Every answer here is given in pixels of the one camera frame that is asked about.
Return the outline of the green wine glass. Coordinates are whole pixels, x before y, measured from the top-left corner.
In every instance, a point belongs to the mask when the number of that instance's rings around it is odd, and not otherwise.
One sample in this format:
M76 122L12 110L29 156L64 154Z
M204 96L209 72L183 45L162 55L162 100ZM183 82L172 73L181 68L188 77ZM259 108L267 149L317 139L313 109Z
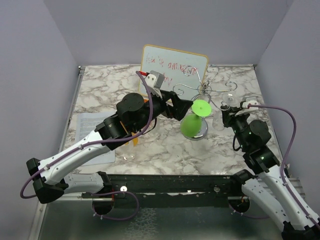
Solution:
M202 128L202 119L208 117L212 108L202 99L196 99L191 106L192 113L188 114L180 124L180 131L185 137L195 137Z

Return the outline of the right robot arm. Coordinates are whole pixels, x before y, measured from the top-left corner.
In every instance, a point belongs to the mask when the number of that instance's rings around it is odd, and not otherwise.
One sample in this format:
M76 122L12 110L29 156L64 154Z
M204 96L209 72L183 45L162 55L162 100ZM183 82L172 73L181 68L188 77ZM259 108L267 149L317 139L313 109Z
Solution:
M277 225L282 239L318 240L320 217L285 176L284 162L268 148L271 134L267 123L247 121L250 112L259 106L255 101L243 101L239 107L221 106L223 125L232 128L250 168L235 173L229 189L236 196L244 194L253 200Z

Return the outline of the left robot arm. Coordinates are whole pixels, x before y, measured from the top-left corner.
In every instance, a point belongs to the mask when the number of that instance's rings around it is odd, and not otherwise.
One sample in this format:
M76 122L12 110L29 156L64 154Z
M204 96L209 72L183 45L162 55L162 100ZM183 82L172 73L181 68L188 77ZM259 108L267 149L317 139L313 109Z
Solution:
M182 120L192 104L191 100L180 99L173 91L163 90L161 96L152 94L148 101L135 92L125 95L116 104L116 113L104 119L79 142L47 159L31 158L27 161L36 197L42 204L51 203L70 193L106 197L112 190L106 173L71 172L133 140L160 115Z

